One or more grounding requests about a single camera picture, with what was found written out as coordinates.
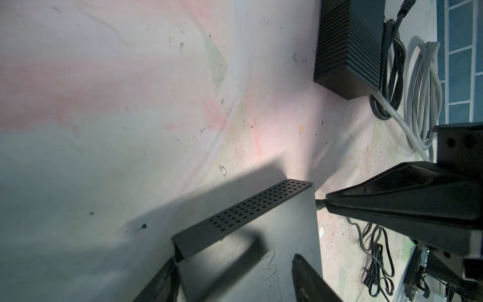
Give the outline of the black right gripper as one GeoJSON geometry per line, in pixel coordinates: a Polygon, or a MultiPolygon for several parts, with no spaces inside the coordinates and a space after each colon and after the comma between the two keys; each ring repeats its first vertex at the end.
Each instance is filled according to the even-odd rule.
{"type": "Polygon", "coordinates": [[[435,163],[407,162],[325,197],[329,212],[426,244],[460,278],[482,280],[482,124],[436,128],[435,163]]]}

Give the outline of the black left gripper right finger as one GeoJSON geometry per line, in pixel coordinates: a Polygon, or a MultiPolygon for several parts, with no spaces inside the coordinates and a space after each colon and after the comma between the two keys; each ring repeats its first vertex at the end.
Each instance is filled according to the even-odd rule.
{"type": "Polygon", "coordinates": [[[302,255],[294,256],[291,272],[297,302],[342,301],[302,255]]]}

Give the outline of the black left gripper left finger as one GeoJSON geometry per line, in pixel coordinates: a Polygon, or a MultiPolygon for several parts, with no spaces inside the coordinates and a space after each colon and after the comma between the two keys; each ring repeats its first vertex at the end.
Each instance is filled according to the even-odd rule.
{"type": "Polygon", "coordinates": [[[175,302],[179,295],[180,283],[178,267],[171,257],[133,301],[175,302]]]}

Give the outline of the black ribbed network switch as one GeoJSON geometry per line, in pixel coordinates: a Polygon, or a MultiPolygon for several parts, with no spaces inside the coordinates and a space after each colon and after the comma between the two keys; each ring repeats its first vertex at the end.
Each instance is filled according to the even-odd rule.
{"type": "Polygon", "coordinates": [[[385,1],[322,1],[313,80],[351,100],[379,90],[385,1]]]}

